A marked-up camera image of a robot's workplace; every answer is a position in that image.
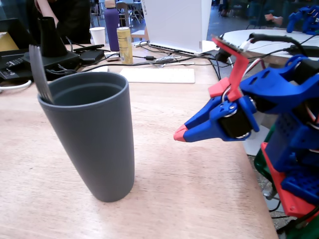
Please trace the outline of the blue gripper black motor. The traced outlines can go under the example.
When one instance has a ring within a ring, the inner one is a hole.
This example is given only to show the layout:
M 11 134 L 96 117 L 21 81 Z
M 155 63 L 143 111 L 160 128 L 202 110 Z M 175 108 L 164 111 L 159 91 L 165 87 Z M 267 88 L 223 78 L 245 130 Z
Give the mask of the blue gripper black motor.
M 245 140 L 251 131 L 258 132 L 254 117 L 257 108 L 250 96 L 234 102 L 221 100 L 221 96 L 210 98 L 206 105 L 183 124 L 173 136 L 176 141 L 196 142 L 211 138 L 223 141 Z

